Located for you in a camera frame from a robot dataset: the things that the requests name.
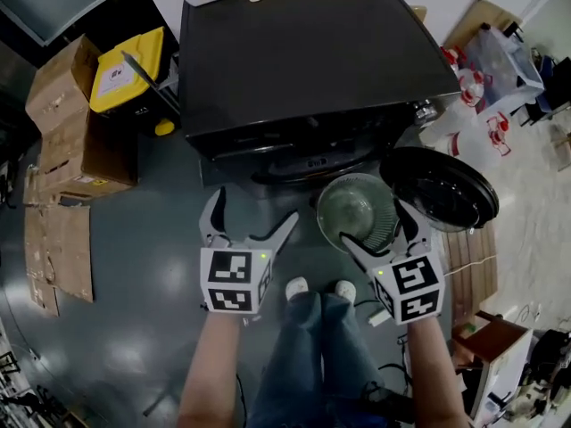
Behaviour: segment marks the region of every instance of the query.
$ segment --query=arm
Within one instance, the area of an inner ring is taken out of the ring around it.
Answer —
[[[456,374],[436,317],[409,324],[409,348],[416,426],[468,427]]]
[[[178,428],[231,428],[236,401],[240,316],[206,317],[186,378]]]

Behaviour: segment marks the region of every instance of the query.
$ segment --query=gray floor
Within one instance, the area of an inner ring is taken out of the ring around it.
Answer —
[[[44,317],[29,299],[23,207],[0,211],[0,316],[15,354],[33,386],[47,387],[66,404],[89,407],[92,426],[174,425],[205,317],[199,307],[202,242],[197,222],[215,189],[201,187],[198,157],[180,133],[155,140],[142,137],[140,149],[140,185],[91,202],[93,305],[58,292],[60,317]],[[21,175],[37,150],[22,161]],[[20,178],[12,202],[21,202],[21,190]],[[243,330],[238,371],[247,402],[277,338],[289,279],[305,276],[312,288],[321,289],[346,278],[358,286],[358,300],[373,296],[351,259],[321,236],[308,199],[257,201],[228,185],[227,231],[234,238],[265,234],[292,207],[301,214],[275,266],[261,319]],[[449,292],[441,316],[444,331],[451,324]],[[396,339],[405,328],[392,320],[378,328],[367,325],[367,316],[376,309],[375,304],[358,308],[362,332],[379,365],[400,363]],[[41,357],[40,363],[32,361],[27,347]],[[402,391],[399,371],[385,370],[383,377],[389,388]]]

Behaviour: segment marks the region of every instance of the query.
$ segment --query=black appliance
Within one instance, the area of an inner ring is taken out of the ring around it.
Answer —
[[[459,93],[402,0],[185,3],[179,68],[204,170],[264,193],[378,162],[423,107]]]

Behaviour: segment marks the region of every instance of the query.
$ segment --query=yellow lid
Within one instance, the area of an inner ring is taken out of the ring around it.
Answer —
[[[135,57],[147,74],[156,80],[161,67],[164,27],[137,35],[99,56],[99,67],[91,91],[90,108],[104,112],[140,96],[149,88],[131,69],[121,51]]]
[[[168,119],[163,119],[154,126],[154,133],[157,136],[165,136],[175,131],[175,124]]]

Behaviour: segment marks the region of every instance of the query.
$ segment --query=white sneaker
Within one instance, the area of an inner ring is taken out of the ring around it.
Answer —
[[[335,295],[345,298],[351,304],[354,304],[355,298],[357,298],[357,289],[349,281],[339,281],[335,286]]]
[[[285,286],[285,297],[290,301],[298,293],[308,292],[310,287],[307,285],[305,277],[296,277]]]

